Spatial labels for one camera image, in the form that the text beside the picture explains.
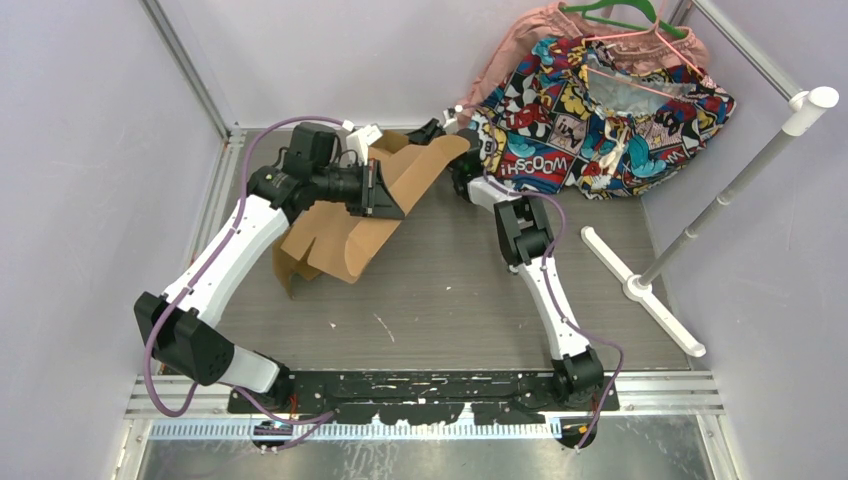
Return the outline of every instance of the metal base plate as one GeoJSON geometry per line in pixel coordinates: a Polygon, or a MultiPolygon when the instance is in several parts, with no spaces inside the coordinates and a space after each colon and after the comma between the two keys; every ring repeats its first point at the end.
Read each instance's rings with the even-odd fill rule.
{"type": "MultiPolygon", "coordinates": [[[[592,411],[601,390],[567,405],[554,400],[553,372],[294,372],[296,405],[278,409],[304,418],[335,410],[340,424],[453,423],[470,406],[476,425],[545,423],[544,413],[592,411]]],[[[618,410],[616,389],[604,410],[618,410]]],[[[231,414],[257,413],[240,395],[230,395],[231,414]]]]}

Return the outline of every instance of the gray floor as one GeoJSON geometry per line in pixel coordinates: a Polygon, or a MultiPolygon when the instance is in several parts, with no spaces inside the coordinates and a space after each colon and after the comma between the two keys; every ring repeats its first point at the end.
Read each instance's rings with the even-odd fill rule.
{"type": "Polygon", "coordinates": [[[553,439],[307,442],[260,456],[244,441],[151,441],[144,480],[651,479],[711,480],[692,417],[602,418],[579,456],[553,439]]]}
{"type": "MultiPolygon", "coordinates": [[[[251,171],[273,163],[276,150],[287,144],[287,133],[266,137],[251,171]]],[[[234,187],[231,205],[236,195],[234,187]]],[[[641,202],[590,201],[573,190],[558,199],[568,215],[568,230],[555,253],[557,267],[579,324],[622,345],[628,370],[688,368],[683,353],[623,296],[619,283],[580,239],[580,228],[592,225],[631,268],[644,269],[653,248],[641,202]]],[[[552,209],[549,215],[558,229],[552,209]]],[[[661,282],[654,290],[665,300],[661,282]]],[[[265,252],[235,292],[219,330],[296,369],[550,365],[533,300],[500,257],[493,216],[457,197],[447,175],[430,188],[356,284],[322,275],[312,282],[295,279],[294,292],[290,300],[265,252]]],[[[615,350],[597,349],[612,369],[618,361],[615,350]]]]}

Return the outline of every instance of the work surface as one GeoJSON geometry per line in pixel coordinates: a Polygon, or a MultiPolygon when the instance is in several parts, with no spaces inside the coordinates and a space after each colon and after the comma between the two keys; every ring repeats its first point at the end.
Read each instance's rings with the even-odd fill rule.
{"type": "MultiPolygon", "coordinates": [[[[273,163],[288,138],[275,132],[263,139],[251,171],[273,163]]],[[[575,190],[556,198],[568,215],[557,268],[580,326],[623,346],[625,369],[688,368],[674,342],[624,297],[580,238],[583,226],[595,227],[623,261],[643,270],[654,252],[641,202],[586,200],[575,190]]],[[[556,231],[553,208],[548,215],[556,231]]],[[[293,369],[550,368],[542,321],[524,282],[506,269],[494,216],[456,196],[447,174],[357,283],[322,275],[311,282],[295,278],[293,285],[289,299],[266,251],[233,295],[219,330],[293,369]]],[[[665,300],[662,282],[654,291],[665,300]]],[[[605,367],[614,368],[616,351],[595,346],[605,367]]]]}

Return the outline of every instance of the brown cardboard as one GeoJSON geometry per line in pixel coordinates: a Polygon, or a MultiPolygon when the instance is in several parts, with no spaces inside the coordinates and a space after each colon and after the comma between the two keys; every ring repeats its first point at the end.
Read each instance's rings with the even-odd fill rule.
{"type": "MultiPolygon", "coordinates": [[[[447,164],[468,148],[468,141],[456,135],[425,147],[408,145],[405,135],[384,132],[368,156],[380,160],[389,191],[408,215],[447,164]]],[[[354,283],[400,222],[351,217],[342,204],[316,202],[272,247],[274,273],[289,296],[295,273],[311,280],[325,272],[354,283]]]]}

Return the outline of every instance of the white plastic stand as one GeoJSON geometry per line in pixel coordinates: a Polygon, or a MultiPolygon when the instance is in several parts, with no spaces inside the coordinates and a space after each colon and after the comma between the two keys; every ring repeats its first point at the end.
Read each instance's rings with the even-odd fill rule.
{"type": "Polygon", "coordinates": [[[644,274],[634,274],[618,255],[607,246],[595,233],[592,227],[583,227],[580,235],[589,248],[601,259],[604,265],[615,275],[622,284],[624,295],[639,303],[668,333],[677,345],[693,357],[702,357],[707,353],[706,347],[698,342],[679,320],[653,294],[651,282],[657,278],[671,260],[683,248],[698,238],[698,234],[715,218],[719,212],[730,205],[736,195],[745,189],[766,166],[789,145],[795,138],[806,132],[828,109],[836,106],[839,94],[830,87],[819,87],[811,92],[801,92],[795,95],[789,106],[795,112],[780,131],[772,138],[759,153],[739,172],[730,184],[716,196],[698,217],[672,242],[644,274]]]}

